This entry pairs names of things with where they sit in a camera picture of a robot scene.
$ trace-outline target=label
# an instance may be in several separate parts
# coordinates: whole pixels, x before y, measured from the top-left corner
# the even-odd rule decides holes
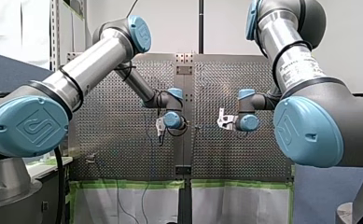
[[[312,57],[312,54],[308,52],[301,53],[298,59],[283,64],[280,67],[279,72],[287,89],[306,80],[326,77],[326,74],[321,70],[318,62]]]

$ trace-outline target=robot logo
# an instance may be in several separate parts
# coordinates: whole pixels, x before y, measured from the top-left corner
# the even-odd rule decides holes
[[[146,25],[141,25],[140,27],[138,27],[138,34],[140,35],[141,38],[143,38],[145,41],[150,40],[150,36],[149,36],[149,30],[148,27]]]
[[[290,145],[292,142],[291,130],[295,131],[294,125],[288,115],[281,118],[280,122],[277,124],[276,132],[279,137],[283,140],[286,146]]]
[[[38,147],[47,142],[60,127],[45,109],[35,111],[17,126],[19,132]]]

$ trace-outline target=pegboard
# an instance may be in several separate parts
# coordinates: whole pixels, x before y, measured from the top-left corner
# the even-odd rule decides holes
[[[147,54],[137,57],[133,64],[154,89],[166,90],[175,82],[178,88],[182,88],[180,83],[184,85],[185,101],[188,100],[185,104],[190,105],[184,108],[184,114],[191,115],[186,116],[190,118],[191,138],[184,137],[181,145],[183,158],[192,152],[192,178],[292,181],[291,162],[275,142],[272,111],[259,111],[259,130],[248,135],[216,126],[220,107],[225,108],[226,114],[237,114],[239,89],[266,92],[270,88],[272,73],[266,59],[189,55],[188,66],[193,73],[185,75],[176,72],[179,54]],[[73,148],[79,148],[80,156],[71,168],[71,177],[174,179],[175,152],[179,152],[175,149],[180,144],[167,135],[164,146],[159,147],[155,119],[155,109],[143,108],[137,95],[117,74],[108,75],[76,116],[77,127],[70,133],[74,138],[70,142],[74,142]],[[97,164],[86,161],[93,154]]]
[[[69,59],[76,56],[69,54]],[[167,90],[174,85],[174,57],[144,57],[134,60],[133,65],[153,89]],[[173,139],[166,137],[160,147],[156,118],[156,109],[143,108],[132,89],[115,72],[109,74],[76,115],[76,134],[70,135],[77,138],[74,142],[79,156],[71,168],[71,178],[174,179]],[[91,155],[96,162],[87,162]]]
[[[272,111],[258,111],[256,132],[245,134],[216,126],[219,108],[237,115],[240,89],[267,92],[271,67],[259,56],[196,55],[192,135],[192,178],[291,181],[291,162],[278,148]]]

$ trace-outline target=white wall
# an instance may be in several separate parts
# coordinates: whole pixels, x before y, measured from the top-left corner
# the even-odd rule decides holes
[[[88,39],[104,22],[125,18],[134,0],[87,2]],[[151,53],[197,51],[198,1],[140,0],[132,15],[139,15],[147,22],[152,33]]]
[[[134,0],[87,0],[87,40],[103,22],[124,18]],[[133,11],[152,33],[154,53],[198,51],[198,0],[140,0]],[[204,52],[260,55],[245,40],[246,13],[251,0],[206,0]],[[351,91],[363,91],[363,4],[354,0],[321,0],[328,28],[314,56],[329,76],[343,80]]]
[[[353,0],[320,3],[328,25],[314,56],[329,76],[342,79],[351,91],[363,91],[363,4]]]
[[[204,53],[261,55],[255,42],[245,39],[251,0],[204,2]]]

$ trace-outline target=green tape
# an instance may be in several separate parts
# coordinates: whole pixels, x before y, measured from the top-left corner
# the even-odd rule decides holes
[[[292,184],[289,189],[289,199],[288,199],[288,224],[294,222],[294,185]]]
[[[73,188],[70,185],[70,193],[69,193],[69,198],[70,198],[70,223],[74,224],[74,215],[76,212],[76,196],[77,196],[77,189]]]
[[[184,181],[94,180],[71,182],[74,189],[182,189]]]
[[[70,203],[70,202],[71,202],[70,194],[65,195],[65,203]]]
[[[295,165],[291,165],[291,175],[295,176]]]
[[[63,5],[65,5],[66,7],[68,7],[70,10],[72,10],[74,13],[76,13],[76,15],[83,20],[82,15],[79,15],[73,8],[71,8],[70,6],[68,6],[68,4],[66,4],[63,0]]]
[[[243,181],[243,180],[192,180],[194,189],[238,187],[249,189],[290,189],[292,183],[274,183],[260,181]]]

